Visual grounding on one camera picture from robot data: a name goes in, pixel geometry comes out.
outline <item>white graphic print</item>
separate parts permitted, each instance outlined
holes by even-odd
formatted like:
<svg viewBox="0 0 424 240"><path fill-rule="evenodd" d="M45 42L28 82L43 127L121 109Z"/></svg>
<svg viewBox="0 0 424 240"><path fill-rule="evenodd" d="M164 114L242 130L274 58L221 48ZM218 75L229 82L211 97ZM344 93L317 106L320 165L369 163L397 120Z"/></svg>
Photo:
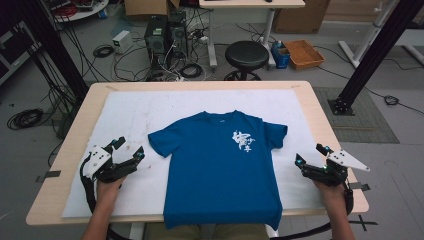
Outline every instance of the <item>white graphic print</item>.
<svg viewBox="0 0 424 240"><path fill-rule="evenodd" d="M237 133L237 130L233 132L233 139L236 143L239 144L239 149L244 150L246 152L249 152L252 150L250 148L250 144L252 144L252 142L255 141L255 139L250 137L250 134L241 133L240 131L238 131Z"/></svg>

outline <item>blue t-shirt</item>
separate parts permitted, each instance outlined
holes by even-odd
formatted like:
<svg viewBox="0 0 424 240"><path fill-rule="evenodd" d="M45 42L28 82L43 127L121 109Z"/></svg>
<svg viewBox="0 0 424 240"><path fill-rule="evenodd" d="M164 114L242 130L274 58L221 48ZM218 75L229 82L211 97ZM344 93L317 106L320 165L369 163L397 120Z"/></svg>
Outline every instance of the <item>blue t-shirt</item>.
<svg viewBox="0 0 424 240"><path fill-rule="evenodd" d="M271 150L283 147L286 134L287 126L239 111L201 112L149 134L159 155L172 154L166 226L264 223L276 230L283 208Z"/></svg>

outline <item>cardboard box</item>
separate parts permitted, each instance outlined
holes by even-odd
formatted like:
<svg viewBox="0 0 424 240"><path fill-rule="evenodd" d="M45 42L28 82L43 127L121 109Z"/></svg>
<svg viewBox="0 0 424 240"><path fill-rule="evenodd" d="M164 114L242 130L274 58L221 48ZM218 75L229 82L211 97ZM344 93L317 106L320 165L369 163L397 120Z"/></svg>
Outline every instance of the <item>cardboard box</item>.
<svg viewBox="0 0 424 240"><path fill-rule="evenodd" d="M178 8L180 0L125 0L127 16L168 15Z"/></svg>
<svg viewBox="0 0 424 240"><path fill-rule="evenodd" d="M289 50L290 63L296 70L319 66L325 60L307 40L295 40L283 44Z"/></svg>
<svg viewBox="0 0 424 240"><path fill-rule="evenodd" d="M376 11L381 0L332 0L327 9L325 20L372 22L377 18Z"/></svg>
<svg viewBox="0 0 424 240"><path fill-rule="evenodd" d="M273 30L276 33L318 33L330 0L304 0L305 7L280 9Z"/></svg>

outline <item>white paper sheet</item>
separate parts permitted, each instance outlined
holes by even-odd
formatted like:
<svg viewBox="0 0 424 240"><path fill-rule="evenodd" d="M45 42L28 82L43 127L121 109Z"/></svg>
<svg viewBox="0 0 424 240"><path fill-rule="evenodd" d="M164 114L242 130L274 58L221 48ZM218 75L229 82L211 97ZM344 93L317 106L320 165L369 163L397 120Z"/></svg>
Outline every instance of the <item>white paper sheet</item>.
<svg viewBox="0 0 424 240"><path fill-rule="evenodd" d="M126 143L113 154L114 162L131 158L142 145L145 159L125 180L113 215L162 215L170 157L150 147L147 134L201 111L239 110L266 122L288 126L284 147L273 151L274 170L283 211L322 209L319 192L294 165L296 153L308 164L322 166L308 124L293 90L139 91L109 94L84 158L94 145L106 146L121 136ZM90 210L78 171L62 217L89 217Z"/></svg>

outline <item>black metal pole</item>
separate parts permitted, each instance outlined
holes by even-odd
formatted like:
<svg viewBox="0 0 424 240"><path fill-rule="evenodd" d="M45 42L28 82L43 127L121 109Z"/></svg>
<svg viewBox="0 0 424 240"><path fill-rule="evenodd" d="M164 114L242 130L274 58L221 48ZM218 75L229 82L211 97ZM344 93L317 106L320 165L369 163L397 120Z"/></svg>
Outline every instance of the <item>black metal pole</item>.
<svg viewBox="0 0 424 240"><path fill-rule="evenodd" d="M399 1L343 91L337 99L329 100L334 114L343 115L350 110L355 98L423 5L424 0Z"/></svg>
<svg viewBox="0 0 424 240"><path fill-rule="evenodd" d="M39 1L15 0L15 3L25 24L28 26L35 39L45 48L69 88L72 90L76 97L76 104L81 106L87 95L88 87L44 13Z"/></svg>

